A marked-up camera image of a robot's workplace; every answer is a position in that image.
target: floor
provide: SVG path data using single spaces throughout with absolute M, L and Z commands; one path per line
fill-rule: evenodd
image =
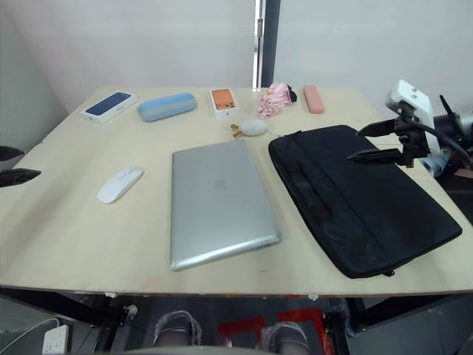
M 75 296 L 81 302 L 87 297 Z M 365 299 L 369 306 L 377 299 Z M 124 297 L 124 304 L 135 304 L 137 316 L 119 329 L 113 352 L 152 346 L 154 325 L 169 311 L 188 310 L 203 328 L 203 344 L 219 344 L 217 325 L 222 322 L 264 316 L 267 325 L 276 321 L 276 313 L 301 308 L 336 309 L 346 311 L 341 299 L 257 299 L 226 297 Z M 50 318 L 49 314 L 0 299 L 0 350 L 22 331 Z M 81 322 L 71 325 L 69 349 L 71 354 L 91 354 L 98 329 Z M 54 326 L 49 322 L 23 338 L 2 355 L 40 354 L 44 332 Z M 302 324 L 313 355 L 320 354 L 313 326 Z M 380 325 L 355 338 L 349 338 L 352 355 L 453 355 L 473 332 L 473 294 L 444 303 L 437 308 Z M 237 345 L 253 346 L 256 337 L 236 338 Z

